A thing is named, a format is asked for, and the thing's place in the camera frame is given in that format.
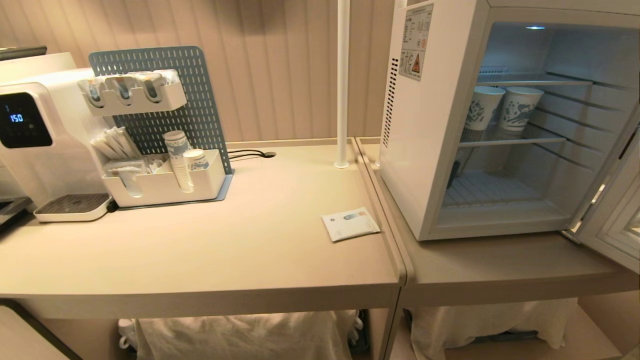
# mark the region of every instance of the white cloth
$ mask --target white cloth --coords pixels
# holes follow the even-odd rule
[[[138,360],[351,360],[355,310],[136,319]]]
[[[417,360],[445,360],[444,349],[468,345],[476,336],[537,330],[554,349],[563,346],[564,329],[578,299],[512,304],[440,306],[412,309],[411,343]]]

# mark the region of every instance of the paneled wall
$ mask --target paneled wall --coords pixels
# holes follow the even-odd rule
[[[336,135],[338,0],[0,0],[0,47],[197,45],[227,141]],[[349,135],[380,133],[394,0],[351,1]]]

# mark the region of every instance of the cable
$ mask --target cable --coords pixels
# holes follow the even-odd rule
[[[233,154],[235,152],[255,152],[255,154],[242,154],[242,155],[229,156],[230,160],[231,159],[242,158],[244,156],[260,156],[261,158],[272,158],[272,157],[276,156],[275,152],[272,152],[272,151],[262,152],[260,150],[255,150],[255,149],[227,151],[227,153],[229,153],[229,154]]]

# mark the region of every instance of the warning sticker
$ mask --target warning sticker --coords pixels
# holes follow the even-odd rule
[[[427,49],[432,13],[433,4],[430,4],[407,11],[404,18],[399,72],[418,81],[422,77],[422,64]]]

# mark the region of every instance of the blue pegboard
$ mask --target blue pegboard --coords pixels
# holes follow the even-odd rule
[[[213,96],[204,53],[197,46],[150,47],[99,51],[89,55],[96,76],[134,71],[175,69],[180,76],[187,104],[172,111],[116,115],[117,126],[125,126],[143,154],[166,152],[163,134],[184,130],[194,148],[218,149],[225,174],[232,173],[225,136]]]

